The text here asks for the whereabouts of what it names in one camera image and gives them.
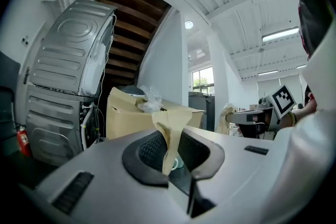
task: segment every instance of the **wooden staircase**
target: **wooden staircase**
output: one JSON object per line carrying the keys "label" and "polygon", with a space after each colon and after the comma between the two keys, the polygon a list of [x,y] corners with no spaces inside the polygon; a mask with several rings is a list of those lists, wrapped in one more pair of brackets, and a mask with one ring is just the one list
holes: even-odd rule
{"label": "wooden staircase", "polygon": [[133,85],[142,59],[171,6],[163,0],[96,0],[118,8],[100,104],[112,87]]}

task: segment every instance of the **fluorescent light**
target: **fluorescent light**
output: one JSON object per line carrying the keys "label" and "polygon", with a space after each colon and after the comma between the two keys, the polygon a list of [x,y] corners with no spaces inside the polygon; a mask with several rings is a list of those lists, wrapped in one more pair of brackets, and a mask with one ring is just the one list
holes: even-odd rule
{"label": "fluorescent light", "polygon": [[188,20],[185,22],[185,29],[191,29],[193,28],[193,26],[194,26],[194,23],[192,21]]}
{"label": "fluorescent light", "polygon": [[276,72],[279,72],[279,70],[270,71],[270,72],[265,72],[265,73],[260,73],[260,74],[258,74],[258,76],[267,75],[267,74],[272,74],[272,73],[276,73]]}
{"label": "fluorescent light", "polygon": [[299,31],[299,27],[289,28],[289,29],[286,29],[286,30],[275,32],[275,33],[270,34],[270,35],[263,36],[262,41],[267,42],[267,41],[270,41],[272,39],[276,39],[276,38],[280,38],[280,37],[286,37],[286,36],[289,36],[289,35],[296,34],[298,31]]}

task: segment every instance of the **plastic bag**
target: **plastic bag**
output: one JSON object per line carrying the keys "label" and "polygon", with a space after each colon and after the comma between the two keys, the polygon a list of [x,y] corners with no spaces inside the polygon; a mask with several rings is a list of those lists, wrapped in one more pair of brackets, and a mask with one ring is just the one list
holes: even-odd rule
{"label": "plastic bag", "polygon": [[143,90],[148,101],[146,103],[139,104],[138,108],[145,113],[159,112],[161,110],[162,98],[159,95],[158,90],[154,87],[150,87],[148,89],[146,86],[141,86],[140,89]]}

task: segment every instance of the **fire extinguisher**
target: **fire extinguisher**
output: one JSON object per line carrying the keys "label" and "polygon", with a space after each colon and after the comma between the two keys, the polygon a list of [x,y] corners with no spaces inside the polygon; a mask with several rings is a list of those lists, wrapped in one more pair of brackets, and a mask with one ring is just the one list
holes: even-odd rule
{"label": "fire extinguisher", "polygon": [[17,140],[19,142],[19,147],[21,153],[25,154],[28,157],[31,157],[32,153],[30,151],[28,137],[27,137],[27,131],[24,127],[20,126],[20,128],[16,132]]}

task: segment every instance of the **tree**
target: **tree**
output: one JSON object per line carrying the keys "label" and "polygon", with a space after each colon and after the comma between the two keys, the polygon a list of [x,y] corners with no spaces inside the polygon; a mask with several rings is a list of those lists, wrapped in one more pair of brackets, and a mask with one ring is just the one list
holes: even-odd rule
{"label": "tree", "polygon": [[[195,79],[194,80],[194,87],[200,86],[199,83],[200,79]],[[201,78],[201,85],[207,85],[208,84],[208,79],[207,78]]]}

